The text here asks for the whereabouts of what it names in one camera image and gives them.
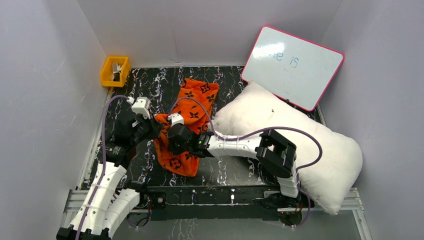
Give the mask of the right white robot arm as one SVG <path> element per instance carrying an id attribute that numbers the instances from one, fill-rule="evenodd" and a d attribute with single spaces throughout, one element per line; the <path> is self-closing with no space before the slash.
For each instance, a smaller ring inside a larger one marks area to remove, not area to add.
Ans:
<path id="1" fill-rule="evenodd" d="M 167 137 L 173 154 L 189 152 L 199 158 L 236 156 L 256 159 L 276 177 L 286 206 L 295 207 L 302 199 L 295 170 L 297 147 L 274 129 L 246 138 L 232 135 L 218 137 L 212 131 L 195 133 L 177 123 L 168 130 Z"/>

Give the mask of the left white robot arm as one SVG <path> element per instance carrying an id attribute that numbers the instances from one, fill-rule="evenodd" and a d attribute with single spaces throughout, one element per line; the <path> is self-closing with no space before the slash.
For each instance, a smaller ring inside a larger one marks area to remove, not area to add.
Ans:
<path id="1" fill-rule="evenodd" d="M 58 230 L 56 239 L 111 240 L 131 210 L 151 207 L 145 183 L 129 180 L 119 194 L 116 188 L 127 172 L 136 146 L 144 140 L 158 138 L 162 129 L 154 117 L 144 118 L 138 114 L 124 121 L 103 141 L 102 162 L 88 194 L 69 226 Z"/>

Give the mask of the orange patterned pillowcase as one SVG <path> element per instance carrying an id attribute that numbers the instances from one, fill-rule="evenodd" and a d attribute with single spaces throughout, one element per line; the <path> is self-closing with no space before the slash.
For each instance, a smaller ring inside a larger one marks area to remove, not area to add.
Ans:
<path id="1" fill-rule="evenodd" d="M 207 113 L 212 113 L 213 104 L 218 95 L 219 84 L 207 83 L 192 78 L 185 78 L 180 87 L 177 99 L 180 100 L 172 109 L 172 113 L 178 113 L 183 117 L 184 125 L 191 131 L 199 134 L 207 130 L 209 119 L 205 111 L 200 107 L 202 105 Z M 193 98 L 199 103 L 186 98 Z M 167 113 L 158 113 L 154 117 L 157 122 L 162 124 L 163 129 L 159 138 L 154 140 L 157 159 L 159 164 L 166 170 L 180 176 L 194 177 L 199 168 L 200 158 L 189 152 L 174 155 L 169 150 L 169 139 L 167 133 L 171 127 Z"/>

